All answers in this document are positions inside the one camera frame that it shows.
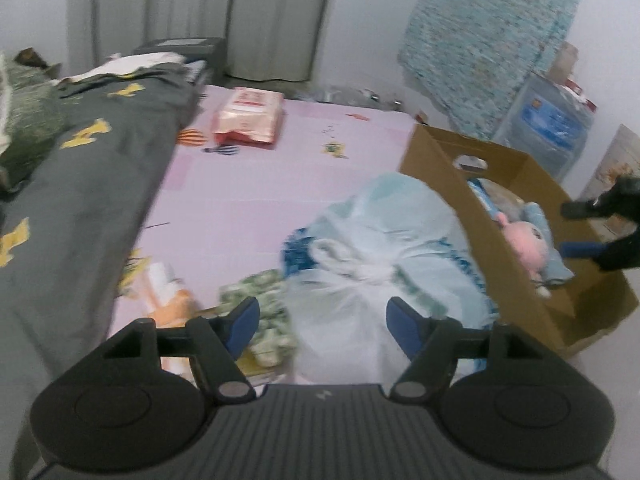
ribbed black surface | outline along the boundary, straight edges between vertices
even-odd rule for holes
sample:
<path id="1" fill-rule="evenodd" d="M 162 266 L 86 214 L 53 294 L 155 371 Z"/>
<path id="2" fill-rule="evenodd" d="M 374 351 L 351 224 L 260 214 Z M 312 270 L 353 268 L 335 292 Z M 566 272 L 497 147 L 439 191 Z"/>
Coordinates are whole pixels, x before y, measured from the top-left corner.
<path id="1" fill-rule="evenodd" d="M 113 476 L 53 466 L 40 480 L 604 480 L 596 468 L 519 474 L 450 443 L 423 408 L 377 386 L 270 386 L 259 400 L 219 410 L 196 444 L 164 465 Z"/>

gray curtain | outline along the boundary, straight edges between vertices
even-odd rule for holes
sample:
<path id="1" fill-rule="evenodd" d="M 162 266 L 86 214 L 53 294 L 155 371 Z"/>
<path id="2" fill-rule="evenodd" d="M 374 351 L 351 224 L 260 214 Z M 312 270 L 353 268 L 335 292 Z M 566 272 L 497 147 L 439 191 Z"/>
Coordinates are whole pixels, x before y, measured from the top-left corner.
<path id="1" fill-rule="evenodd" d="M 325 0 L 68 0 L 70 72 L 149 40 L 228 39 L 228 72 L 306 80 Z"/>

green pillow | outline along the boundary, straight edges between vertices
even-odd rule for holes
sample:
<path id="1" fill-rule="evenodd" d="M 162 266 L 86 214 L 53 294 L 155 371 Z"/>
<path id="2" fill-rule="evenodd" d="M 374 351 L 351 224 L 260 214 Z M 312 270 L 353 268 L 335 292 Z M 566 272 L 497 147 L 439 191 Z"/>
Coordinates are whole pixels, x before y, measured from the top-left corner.
<path id="1" fill-rule="evenodd" d="M 7 60 L 0 52 L 0 190 L 19 189 L 64 125 L 56 89 L 42 70 Z"/>

cardboard box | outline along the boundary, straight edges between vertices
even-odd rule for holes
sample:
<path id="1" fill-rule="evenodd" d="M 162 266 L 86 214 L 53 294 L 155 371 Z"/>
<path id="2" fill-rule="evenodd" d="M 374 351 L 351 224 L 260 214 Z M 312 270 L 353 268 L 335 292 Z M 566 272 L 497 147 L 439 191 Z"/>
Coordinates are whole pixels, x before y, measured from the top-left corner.
<path id="1" fill-rule="evenodd" d="M 598 240 L 587 221 L 565 221 L 560 205 L 567 194 L 529 155 L 492 142 L 419 125 L 404 154 L 401 173 L 420 179 L 452 206 L 466 231 L 472 254 L 498 304 L 500 318 L 523 328 L 549 348 L 570 356 L 611 332 L 638 306 L 622 272 L 600 272 L 590 260 L 567 260 L 574 279 L 540 298 L 524 268 L 457 170 L 460 155 L 487 163 L 482 176 L 545 211 L 556 246 L 568 240 Z"/>

white plastic bag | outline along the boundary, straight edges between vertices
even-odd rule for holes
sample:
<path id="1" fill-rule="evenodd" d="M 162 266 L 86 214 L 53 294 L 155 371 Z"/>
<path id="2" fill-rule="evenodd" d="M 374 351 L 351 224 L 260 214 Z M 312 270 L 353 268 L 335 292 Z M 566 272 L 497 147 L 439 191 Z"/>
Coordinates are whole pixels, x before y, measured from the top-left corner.
<path id="1" fill-rule="evenodd" d="M 391 385 L 408 365 L 386 328 L 393 296 L 423 316 L 489 323 L 491 303 L 462 227 L 419 180 L 383 175 L 330 206 L 307 234 L 318 267 L 287 278 L 284 295 L 300 342 L 296 373 L 307 380 Z"/>

